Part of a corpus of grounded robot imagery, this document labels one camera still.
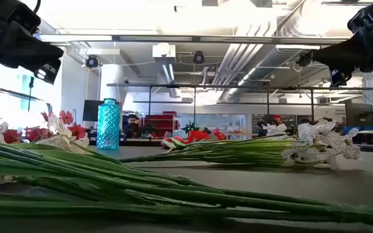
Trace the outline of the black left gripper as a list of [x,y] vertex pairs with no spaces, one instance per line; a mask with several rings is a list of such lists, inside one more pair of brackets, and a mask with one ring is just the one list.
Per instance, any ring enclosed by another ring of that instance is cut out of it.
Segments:
[[63,50],[33,36],[41,23],[37,11],[18,0],[0,0],[0,63],[22,67],[53,84],[61,66]]

